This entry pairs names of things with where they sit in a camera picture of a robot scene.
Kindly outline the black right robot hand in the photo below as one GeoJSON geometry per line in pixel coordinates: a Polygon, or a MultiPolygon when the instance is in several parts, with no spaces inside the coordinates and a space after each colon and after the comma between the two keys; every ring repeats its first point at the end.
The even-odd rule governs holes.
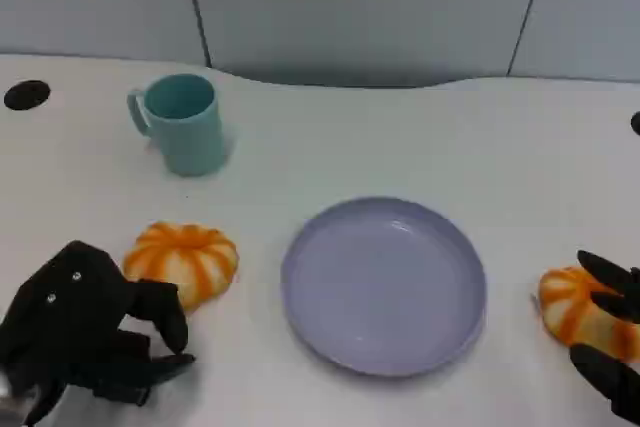
{"type": "MultiPolygon", "coordinates": [[[[614,294],[594,293],[598,308],[623,321],[639,323],[639,269],[630,271],[594,253],[579,250],[580,265],[614,294]]],[[[580,375],[610,401],[616,416],[639,425],[639,374],[624,362],[586,344],[574,344],[569,357],[580,375]]]]}

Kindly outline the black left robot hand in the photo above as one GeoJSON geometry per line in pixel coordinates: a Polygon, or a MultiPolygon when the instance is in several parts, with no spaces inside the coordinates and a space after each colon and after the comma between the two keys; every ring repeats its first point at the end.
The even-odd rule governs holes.
{"type": "Polygon", "coordinates": [[[172,283],[130,281],[111,256],[68,243],[17,290],[1,322],[1,372],[9,394],[36,396],[34,426],[68,386],[142,406],[152,389],[196,360],[172,283]]]}

